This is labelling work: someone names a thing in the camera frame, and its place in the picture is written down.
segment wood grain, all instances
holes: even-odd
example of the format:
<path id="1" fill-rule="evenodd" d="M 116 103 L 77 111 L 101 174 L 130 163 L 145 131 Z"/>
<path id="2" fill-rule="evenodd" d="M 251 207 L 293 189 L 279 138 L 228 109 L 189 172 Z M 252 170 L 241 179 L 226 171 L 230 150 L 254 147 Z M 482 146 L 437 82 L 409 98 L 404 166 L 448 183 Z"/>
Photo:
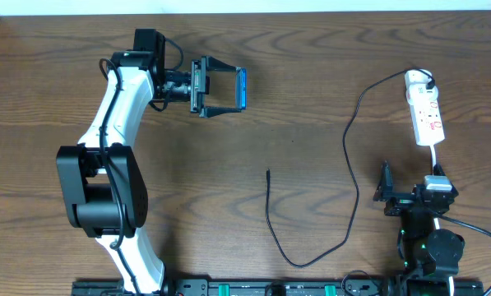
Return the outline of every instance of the wood grain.
<path id="1" fill-rule="evenodd" d="M 147 111 L 135 153 L 150 200 L 146 225 L 172 273 L 212 278 L 338 278 L 401 268 L 399 220 L 372 202 L 388 160 L 404 190 L 428 170 L 415 145 L 401 78 L 367 93 L 347 136 L 361 200 L 354 202 L 341 136 L 359 93 L 411 66 L 437 77 L 447 139 L 438 160 L 460 191 L 449 215 L 491 230 L 491 12 L 6 17 L 0 25 L 0 295 L 68 294 L 76 279 L 116 279 L 106 252 L 67 222 L 55 168 L 59 146 L 87 129 L 104 94 L 97 61 L 156 28 L 189 61 L 210 54 L 249 71 L 245 113 L 203 120 L 173 104 Z M 168 49 L 167 64 L 178 58 Z M 215 81 L 213 104 L 232 104 Z M 491 239 L 466 240 L 460 276 L 491 283 Z"/>

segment white robotic arm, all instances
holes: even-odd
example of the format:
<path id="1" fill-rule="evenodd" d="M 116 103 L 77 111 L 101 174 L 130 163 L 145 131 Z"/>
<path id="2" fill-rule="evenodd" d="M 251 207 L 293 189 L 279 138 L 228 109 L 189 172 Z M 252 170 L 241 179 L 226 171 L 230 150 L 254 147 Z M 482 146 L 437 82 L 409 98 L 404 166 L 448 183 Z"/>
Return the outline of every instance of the white robotic arm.
<path id="1" fill-rule="evenodd" d="M 119 67 L 118 71 L 123 80 L 122 89 L 108 120 L 105 146 L 120 143 L 133 148 L 145 108 L 154 98 L 155 87 L 148 71 L 139 70 L 138 67 Z M 88 132 L 79 139 L 79 144 L 88 148 L 99 148 L 100 127 L 112 102 L 116 85 L 117 78 L 113 71 L 110 71 L 103 102 Z"/>
<path id="2" fill-rule="evenodd" d="M 118 98 L 110 114 L 106 133 L 105 146 L 110 147 L 113 143 L 133 147 L 139 124 L 146 106 L 154 97 L 154 84 L 148 71 L 140 70 L 138 67 L 119 67 L 118 72 L 123 83 Z M 95 116 L 94 122 L 79 144 L 87 148 L 99 148 L 100 127 L 103 123 L 106 110 L 112 102 L 112 98 L 118 84 L 114 71 L 108 73 L 108 86 L 104 94 L 103 102 Z M 104 169 L 98 169 L 98 173 L 105 173 Z M 124 289 L 136 293 L 132 283 L 131 271 L 137 282 L 138 291 L 150 294 L 161 290 L 164 278 L 164 264 L 155 255 L 150 240 L 146 234 L 145 226 L 137 228 L 132 238 L 125 238 L 120 247 L 121 252 L 114 251 L 110 244 L 118 239 L 117 234 L 103 234 L 96 238 L 110 254 L 115 265 L 123 276 Z"/>
<path id="3" fill-rule="evenodd" d="M 93 123 L 77 146 L 61 146 L 57 155 L 70 223 L 106 248 L 123 276 L 124 290 L 135 294 L 161 291 L 164 280 L 164 264 L 146 234 L 148 193 L 132 153 L 146 106 L 162 111 L 170 101 L 190 101 L 191 113 L 210 118 L 241 112 L 247 105 L 244 68 L 202 57 L 192 61 L 191 72 L 166 70 L 164 43 L 159 32 L 138 29 L 133 50 L 113 54 Z M 236 108 L 205 106 L 209 71 L 236 72 Z M 153 99 L 164 99 L 163 109 Z M 110 184 L 86 181 L 98 173 L 108 173 Z"/>

